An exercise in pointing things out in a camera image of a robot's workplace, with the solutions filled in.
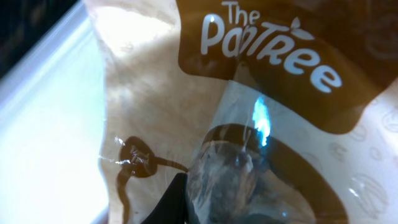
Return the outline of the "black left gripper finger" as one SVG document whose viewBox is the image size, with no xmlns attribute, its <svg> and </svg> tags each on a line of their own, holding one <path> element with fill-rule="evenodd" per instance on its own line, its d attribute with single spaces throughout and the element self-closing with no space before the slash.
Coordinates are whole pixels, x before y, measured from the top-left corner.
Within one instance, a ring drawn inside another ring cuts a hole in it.
<svg viewBox="0 0 398 224">
<path fill-rule="evenodd" d="M 186 181 L 187 174 L 178 173 L 142 224 L 184 224 L 187 219 Z"/>
</svg>

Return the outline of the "cream snack bag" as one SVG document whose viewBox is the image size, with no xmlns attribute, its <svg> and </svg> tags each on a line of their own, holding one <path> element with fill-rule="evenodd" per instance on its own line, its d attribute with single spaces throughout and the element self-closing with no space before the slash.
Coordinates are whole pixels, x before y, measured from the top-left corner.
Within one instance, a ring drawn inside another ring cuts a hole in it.
<svg viewBox="0 0 398 224">
<path fill-rule="evenodd" d="M 397 222 L 396 0 L 85 2 L 110 223 Z"/>
</svg>

